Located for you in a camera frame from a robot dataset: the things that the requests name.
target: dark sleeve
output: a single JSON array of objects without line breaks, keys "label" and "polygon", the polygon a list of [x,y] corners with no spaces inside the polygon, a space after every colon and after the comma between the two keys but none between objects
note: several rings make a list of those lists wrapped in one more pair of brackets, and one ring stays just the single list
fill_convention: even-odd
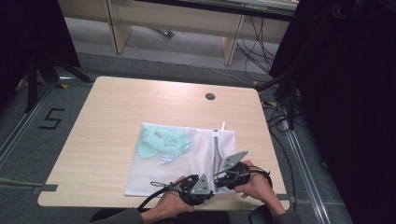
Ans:
[{"label": "dark sleeve", "polygon": [[273,217],[274,224],[303,224],[297,213],[285,213]]},{"label": "dark sleeve", "polygon": [[113,217],[92,222],[94,224],[144,224],[142,216],[135,208],[129,208]]}]

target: person's right hand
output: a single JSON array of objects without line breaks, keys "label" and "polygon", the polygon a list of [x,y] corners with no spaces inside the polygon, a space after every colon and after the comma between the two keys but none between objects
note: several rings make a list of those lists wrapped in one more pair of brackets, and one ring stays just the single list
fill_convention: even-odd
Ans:
[{"label": "person's right hand", "polygon": [[[243,161],[249,166],[250,170],[258,170],[251,161]],[[270,209],[273,216],[285,213],[285,209],[280,204],[267,179],[259,173],[251,173],[250,179],[245,185],[236,186],[235,191],[242,192],[242,198],[250,196],[254,199],[261,200]]]}]

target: translucent mesh bag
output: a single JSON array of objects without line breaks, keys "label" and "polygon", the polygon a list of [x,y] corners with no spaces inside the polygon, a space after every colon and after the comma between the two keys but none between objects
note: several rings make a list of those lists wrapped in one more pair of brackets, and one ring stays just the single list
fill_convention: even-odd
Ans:
[{"label": "translucent mesh bag", "polygon": [[236,153],[234,131],[143,123],[125,190],[127,196],[149,196],[158,190],[150,182],[169,184],[182,175],[206,174],[209,187],[217,191],[213,174],[220,162]]}]

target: light wood tabletop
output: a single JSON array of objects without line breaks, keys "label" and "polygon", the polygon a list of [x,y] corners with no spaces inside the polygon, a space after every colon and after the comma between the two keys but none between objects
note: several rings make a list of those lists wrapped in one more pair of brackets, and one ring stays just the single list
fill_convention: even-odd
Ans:
[{"label": "light wood tabletop", "polygon": [[[207,100],[213,93],[216,98]],[[124,195],[141,124],[234,130],[244,160],[271,171],[274,192],[285,195],[258,93],[253,89],[120,77],[99,77],[78,115],[42,191],[42,206],[137,207],[146,197]],[[146,207],[158,202],[153,199]],[[281,201],[285,209],[289,200]],[[252,210],[260,201],[216,195],[196,210]]]}]

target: hand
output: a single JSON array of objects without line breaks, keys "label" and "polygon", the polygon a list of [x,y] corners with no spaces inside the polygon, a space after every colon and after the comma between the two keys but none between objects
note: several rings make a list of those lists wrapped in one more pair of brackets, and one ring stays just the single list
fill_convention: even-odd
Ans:
[{"label": "hand", "polygon": [[[253,166],[251,161],[243,161],[243,163],[249,166],[250,170],[258,170],[255,167],[251,167]],[[245,185],[236,186],[235,191],[238,193],[242,192],[242,198],[250,196],[254,199],[261,200],[268,206],[273,216],[286,212],[267,179],[261,174],[251,173],[249,181]]]},{"label": "hand", "polygon": [[149,209],[147,212],[142,213],[142,217],[145,223],[154,223],[165,218],[175,217],[180,213],[193,211],[194,207],[181,201],[178,196],[178,192],[167,191],[163,194],[157,205]]}]

